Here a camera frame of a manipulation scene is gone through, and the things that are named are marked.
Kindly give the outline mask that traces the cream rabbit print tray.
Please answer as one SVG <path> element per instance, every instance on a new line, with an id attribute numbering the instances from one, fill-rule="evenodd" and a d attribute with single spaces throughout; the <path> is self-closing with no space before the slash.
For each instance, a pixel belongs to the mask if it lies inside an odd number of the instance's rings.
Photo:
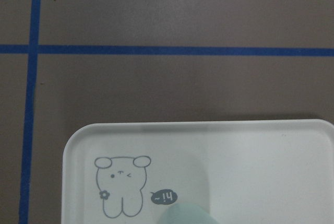
<path id="1" fill-rule="evenodd" d="M 62 223 L 157 223 L 178 203 L 218 223 L 333 223 L 333 125 L 99 123 L 68 140 Z"/>

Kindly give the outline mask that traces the mint green cup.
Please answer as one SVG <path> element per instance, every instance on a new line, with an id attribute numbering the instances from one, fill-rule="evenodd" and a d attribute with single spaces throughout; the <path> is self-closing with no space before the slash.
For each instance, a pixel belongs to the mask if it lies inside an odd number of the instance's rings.
<path id="1" fill-rule="evenodd" d="M 191 203 L 178 203 L 169 207 L 157 223 L 218 223 L 203 208 Z"/>

